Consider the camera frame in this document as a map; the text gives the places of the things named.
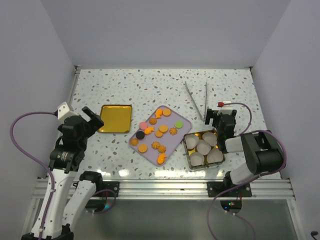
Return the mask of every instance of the metal tweezers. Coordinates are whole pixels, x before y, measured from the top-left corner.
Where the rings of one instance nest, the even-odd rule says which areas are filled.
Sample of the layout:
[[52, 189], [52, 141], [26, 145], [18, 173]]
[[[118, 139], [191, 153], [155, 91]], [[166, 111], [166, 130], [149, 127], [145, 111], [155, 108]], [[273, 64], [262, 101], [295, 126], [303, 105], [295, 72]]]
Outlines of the metal tweezers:
[[[201, 115], [201, 113], [200, 113], [200, 111], [199, 111], [199, 108], [198, 108], [198, 106], [197, 106], [194, 98], [192, 97], [192, 94], [191, 94], [190, 91], [189, 91], [189, 88], [188, 88], [188, 85], [187, 85], [187, 82], [186, 82], [186, 81], [184, 82], [184, 86], [185, 86], [185, 89], [186, 89], [186, 91], [188, 92], [188, 94], [189, 94], [189, 96], [190, 96], [190, 98], [191, 98], [191, 101], [192, 101], [192, 103], [193, 103], [196, 111], [197, 111], [198, 114], [199, 114], [199, 117], [200, 117], [201, 121], [204, 122], [204, 118], [202, 117], [202, 115]], [[206, 117], [206, 113], [207, 113], [207, 96], [208, 96], [208, 84], [207, 84], [207, 82], [205, 82], [204, 117]]]

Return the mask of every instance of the round cookie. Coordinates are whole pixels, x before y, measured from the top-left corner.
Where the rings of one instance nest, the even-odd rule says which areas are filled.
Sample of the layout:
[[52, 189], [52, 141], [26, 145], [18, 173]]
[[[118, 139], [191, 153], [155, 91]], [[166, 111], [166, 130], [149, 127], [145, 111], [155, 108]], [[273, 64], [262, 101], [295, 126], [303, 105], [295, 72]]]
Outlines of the round cookie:
[[148, 150], [147, 144], [140, 144], [138, 146], [138, 151], [142, 154], [144, 154]]
[[140, 122], [139, 128], [145, 130], [148, 127], [148, 124], [145, 121]]
[[166, 125], [161, 125], [159, 131], [164, 134], [168, 131], [168, 127]]
[[164, 134], [163, 134], [162, 132], [160, 132], [160, 131], [156, 131], [156, 132], [155, 132], [155, 136], [156, 136], [157, 138], [161, 138], [163, 135], [164, 135]]
[[132, 138], [131, 141], [130, 141], [130, 144], [131, 144], [132, 146], [137, 146], [138, 143], [139, 143], [139, 140], [136, 139], [136, 138]]
[[157, 123], [157, 119], [156, 118], [150, 118], [150, 120], [149, 120], [149, 123], [151, 124], [151, 125], [155, 125], [156, 123]]
[[181, 129], [183, 126], [184, 126], [184, 123], [182, 121], [176, 121], [174, 123], [174, 126], [177, 128], [177, 129]]
[[145, 133], [143, 131], [137, 131], [135, 137], [139, 140], [142, 140], [145, 138]]
[[171, 115], [171, 110], [169, 108], [166, 108], [162, 111], [162, 114], [166, 117]]

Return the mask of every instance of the glass panel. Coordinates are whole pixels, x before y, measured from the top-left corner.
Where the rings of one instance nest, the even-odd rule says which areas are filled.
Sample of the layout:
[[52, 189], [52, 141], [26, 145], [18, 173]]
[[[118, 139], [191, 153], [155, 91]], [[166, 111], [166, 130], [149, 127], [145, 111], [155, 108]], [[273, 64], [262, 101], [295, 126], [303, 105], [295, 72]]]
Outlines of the glass panel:
[[[83, 212], [75, 228], [77, 240], [212, 239], [207, 227], [208, 200], [119, 200], [105, 214]], [[249, 220], [259, 240], [297, 240], [285, 200], [244, 200], [239, 213]], [[224, 213], [217, 201], [210, 225], [220, 240], [253, 240], [246, 222]]]

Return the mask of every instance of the red connector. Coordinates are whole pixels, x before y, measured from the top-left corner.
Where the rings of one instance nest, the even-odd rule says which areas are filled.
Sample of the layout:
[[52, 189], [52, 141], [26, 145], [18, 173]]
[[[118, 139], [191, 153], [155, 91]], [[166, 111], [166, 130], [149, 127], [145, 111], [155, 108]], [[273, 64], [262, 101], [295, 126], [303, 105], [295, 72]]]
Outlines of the red connector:
[[222, 108], [224, 105], [225, 105], [224, 102], [222, 102], [222, 101], [218, 102], [218, 107], [219, 107], [219, 108]]

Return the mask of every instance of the black bracket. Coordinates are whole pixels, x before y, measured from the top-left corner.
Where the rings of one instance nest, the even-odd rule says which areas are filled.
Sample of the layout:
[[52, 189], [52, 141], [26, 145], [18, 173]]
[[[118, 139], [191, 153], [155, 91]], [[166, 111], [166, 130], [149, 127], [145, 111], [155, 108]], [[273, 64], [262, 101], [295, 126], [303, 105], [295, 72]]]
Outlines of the black bracket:
[[[118, 197], [119, 195], [119, 189], [120, 189], [120, 182], [118, 181], [104, 181], [102, 183], [102, 188], [100, 190], [104, 190], [104, 189], [109, 189], [109, 190], [112, 190], [114, 191], [115, 195]], [[102, 197], [103, 194], [98, 194], [98, 195], [95, 195], [96, 197]]]
[[[222, 191], [226, 190], [225, 188], [222, 188], [223, 182], [221, 181], [208, 181], [206, 183], [208, 196], [209, 198], [214, 198]], [[227, 192], [221, 197], [232, 197], [237, 198], [242, 194], [243, 198], [249, 198], [252, 197], [251, 187], [250, 184], [246, 184], [245, 186], [239, 187], [233, 191]]]

